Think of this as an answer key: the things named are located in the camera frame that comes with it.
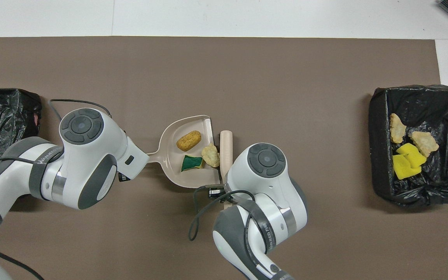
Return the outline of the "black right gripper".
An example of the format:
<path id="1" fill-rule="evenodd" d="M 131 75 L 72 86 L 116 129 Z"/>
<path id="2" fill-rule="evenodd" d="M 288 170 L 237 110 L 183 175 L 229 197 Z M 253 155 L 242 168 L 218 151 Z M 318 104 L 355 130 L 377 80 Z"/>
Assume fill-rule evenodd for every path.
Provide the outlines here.
<path id="1" fill-rule="evenodd" d="M 216 198 L 226 194 L 224 185 L 208 185 L 207 189 L 208 189 L 208 198 L 209 199 L 216 199 Z"/>

